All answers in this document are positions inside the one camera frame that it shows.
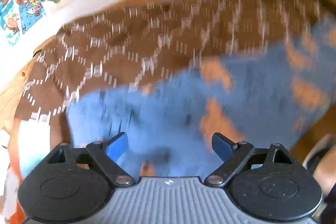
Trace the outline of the blue pyjama pants orange print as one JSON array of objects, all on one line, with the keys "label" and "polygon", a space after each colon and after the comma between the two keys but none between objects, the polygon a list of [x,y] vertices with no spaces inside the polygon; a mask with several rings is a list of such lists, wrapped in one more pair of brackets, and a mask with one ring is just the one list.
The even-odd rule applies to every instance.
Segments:
[{"label": "blue pyjama pants orange print", "polygon": [[128,137],[118,165],[138,177],[142,165],[162,177],[205,178],[222,163],[215,132],[266,148],[292,147],[335,102],[335,17],[256,59],[217,57],[208,72],[228,72],[230,87],[208,72],[185,69],[148,92],[126,87],[83,96],[67,111],[74,147]]}]

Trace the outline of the colourful patchwork bedsheet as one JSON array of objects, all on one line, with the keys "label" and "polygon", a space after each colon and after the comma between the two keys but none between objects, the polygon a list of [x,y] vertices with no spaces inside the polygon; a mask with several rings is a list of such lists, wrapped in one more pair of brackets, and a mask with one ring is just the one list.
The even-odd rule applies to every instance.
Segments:
[{"label": "colourful patchwork bedsheet", "polygon": [[66,121],[51,126],[47,122],[15,118],[7,150],[9,168],[1,195],[1,216],[5,223],[23,223],[26,217],[18,202],[23,179],[59,143],[71,141]]}]

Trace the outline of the brown PF patterned blanket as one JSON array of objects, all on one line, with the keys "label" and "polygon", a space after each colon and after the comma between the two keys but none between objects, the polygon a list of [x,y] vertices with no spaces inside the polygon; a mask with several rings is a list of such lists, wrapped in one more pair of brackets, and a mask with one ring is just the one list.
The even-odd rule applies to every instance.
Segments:
[{"label": "brown PF patterned blanket", "polygon": [[205,56],[264,53],[326,13],[319,0],[148,0],[75,19],[36,55],[15,117],[56,123],[92,90],[169,79]]}]

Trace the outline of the blue cartoon wall drawing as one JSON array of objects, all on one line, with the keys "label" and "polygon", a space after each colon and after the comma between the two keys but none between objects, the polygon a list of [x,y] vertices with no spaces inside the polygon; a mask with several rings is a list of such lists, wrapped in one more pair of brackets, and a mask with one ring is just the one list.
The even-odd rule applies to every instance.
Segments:
[{"label": "blue cartoon wall drawing", "polygon": [[41,0],[1,0],[1,39],[14,46],[45,14]]}]

